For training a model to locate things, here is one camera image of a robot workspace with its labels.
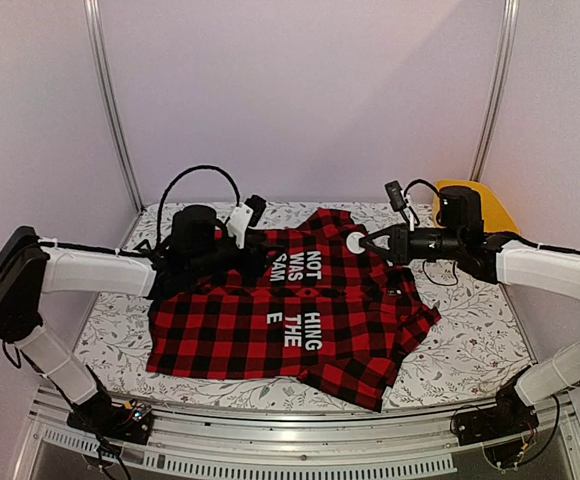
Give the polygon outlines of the white brooch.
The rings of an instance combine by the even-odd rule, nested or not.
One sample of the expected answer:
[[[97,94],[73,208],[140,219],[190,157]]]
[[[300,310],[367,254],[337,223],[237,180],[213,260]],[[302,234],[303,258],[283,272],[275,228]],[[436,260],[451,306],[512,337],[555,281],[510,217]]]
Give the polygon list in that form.
[[[346,248],[355,255],[360,255],[365,251],[365,248],[361,245],[361,241],[364,239],[365,235],[361,232],[352,232],[346,238]]]

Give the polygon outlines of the red black plaid shirt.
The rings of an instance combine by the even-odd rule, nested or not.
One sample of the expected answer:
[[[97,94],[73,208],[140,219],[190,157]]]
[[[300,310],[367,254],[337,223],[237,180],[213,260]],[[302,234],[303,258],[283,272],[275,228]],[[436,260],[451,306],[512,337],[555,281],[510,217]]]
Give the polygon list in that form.
[[[380,411],[440,313],[421,300],[410,269],[348,250],[347,238],[363,232],[349,211],[331,208],[268,230],[276,255],[262,277],[221,273],[150,307],[147,370],[207,380],[293,377]]]

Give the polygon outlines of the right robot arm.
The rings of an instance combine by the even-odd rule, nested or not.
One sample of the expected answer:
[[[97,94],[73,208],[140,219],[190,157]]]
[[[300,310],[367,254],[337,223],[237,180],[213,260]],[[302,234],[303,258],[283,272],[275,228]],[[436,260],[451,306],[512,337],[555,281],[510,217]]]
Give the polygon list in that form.
[[[394,265],[450,260],[476,280],[532,287],[580,301],[580,251],[532,242],[513,231],[487,231],[484,202],[474,185],[432,189],[438,204],[433,227],[420,225],[407,188],[393,181],[385,190],[402,223],[372,234],[349,235],[346,246],[350,252],[372,252]],[[497,406],[488,412],[487,427],[494,435],[507,436],[524,422],[526,409],[579,385],[580,341],[527,368],[502,387]]]

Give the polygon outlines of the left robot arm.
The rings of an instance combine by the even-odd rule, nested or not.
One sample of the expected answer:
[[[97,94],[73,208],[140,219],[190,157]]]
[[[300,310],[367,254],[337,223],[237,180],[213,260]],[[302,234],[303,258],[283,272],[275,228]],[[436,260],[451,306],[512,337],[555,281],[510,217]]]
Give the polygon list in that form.
[[[253,195],[237,198],[226,220],[205,205],[189,205],[172,219],[168,235],[134,250],[59,242],[18,227],[0,251],[0,342],[15,367],[28,363],[50,381],[72,412],[98,434],[118,426],[117,407],[101,381],[45,325],[42,295],[105,292],[155,302],[199,287],[236,270],[257,278],[271,263],[270,247],[255,228],[266,208]]]

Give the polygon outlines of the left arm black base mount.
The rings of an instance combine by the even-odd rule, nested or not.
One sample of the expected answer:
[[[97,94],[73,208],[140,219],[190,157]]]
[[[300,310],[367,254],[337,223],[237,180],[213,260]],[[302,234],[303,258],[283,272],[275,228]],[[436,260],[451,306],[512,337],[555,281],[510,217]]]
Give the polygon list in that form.
[[[98,386],[83,403],[67,399],[71,408],[67,425],[95,436],[146,445],[152,433],[154,415],[149,404],[136,399],[114,403],[108,391]]]

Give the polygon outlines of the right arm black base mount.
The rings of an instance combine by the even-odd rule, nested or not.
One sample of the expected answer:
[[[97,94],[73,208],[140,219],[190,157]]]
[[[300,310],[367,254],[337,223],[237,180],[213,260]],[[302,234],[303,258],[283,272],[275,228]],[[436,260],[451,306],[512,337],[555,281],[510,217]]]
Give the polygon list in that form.
[[[450,431],[461,446],[530,432],[539,426],[535,409],[526,406],[515,391],[517,381],[528,369],[520,370],[496,392],[493,406],[454,413]]]

